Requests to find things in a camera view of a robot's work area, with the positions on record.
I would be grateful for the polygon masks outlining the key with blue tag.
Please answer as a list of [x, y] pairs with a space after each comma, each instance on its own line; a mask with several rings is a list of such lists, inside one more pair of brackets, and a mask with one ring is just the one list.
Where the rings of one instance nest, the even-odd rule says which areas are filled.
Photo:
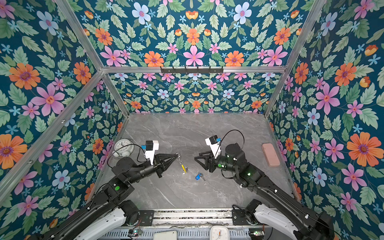
[[199, 181], [199, 180], [206, 181], [206, 179], [205, 179], [203, 173], [198, 173], [198, 174], [196, 175], [195, 179], [196, 179], [197, 181]]

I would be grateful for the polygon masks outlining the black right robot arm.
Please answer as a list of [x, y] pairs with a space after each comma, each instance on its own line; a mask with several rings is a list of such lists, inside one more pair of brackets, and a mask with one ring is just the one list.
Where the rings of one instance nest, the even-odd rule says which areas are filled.
[[251, 214], [258, 223], [268, 225], [291, 240], [332, 240], [335, 237], [332, 219], [318, 214], [281, 190], [262, 170], [249, 163], [239, 144], [226, 146], [222, 153], [219, 144], [199, 153], [195, 161], [206, 171], [216, 169], [233, 173], [233, 180], [242, 188], [254, 192], [272, 204], [256, 201]]

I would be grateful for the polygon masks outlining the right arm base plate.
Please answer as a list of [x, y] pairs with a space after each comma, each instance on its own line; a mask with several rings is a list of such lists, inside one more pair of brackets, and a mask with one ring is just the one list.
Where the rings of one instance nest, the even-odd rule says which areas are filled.
[[256, 226], [261, 223], [249, 211], [232, 209], [232, 221], [234, 226]]

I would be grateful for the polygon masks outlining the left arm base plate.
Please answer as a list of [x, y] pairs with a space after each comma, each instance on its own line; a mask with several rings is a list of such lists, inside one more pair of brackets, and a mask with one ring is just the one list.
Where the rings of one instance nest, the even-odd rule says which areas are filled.
[[123, 226], [150, 227], [153, 224], [154, 215], [154, 210], [139, 210], [136, 212], [128, 213]]

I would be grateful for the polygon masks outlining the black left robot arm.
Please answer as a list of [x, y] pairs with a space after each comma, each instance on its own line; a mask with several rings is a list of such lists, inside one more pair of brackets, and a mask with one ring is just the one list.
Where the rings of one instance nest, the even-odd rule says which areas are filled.
[[123, 224], [137, 216], [139, 210], [127, 197], [134, 191], [133, 184], [157, 174], [159, 178], [179, 154], [156, 154], [154, 162], [137, 164], [130, 157], [118, 160], [112, 168], [115, 176], [100, 187], [93, 199], [64, 222], [44, 234], [34, 234], [30, 240], [80, 240], [81, 234], [97, 220], [113, 210], [122, 212]]

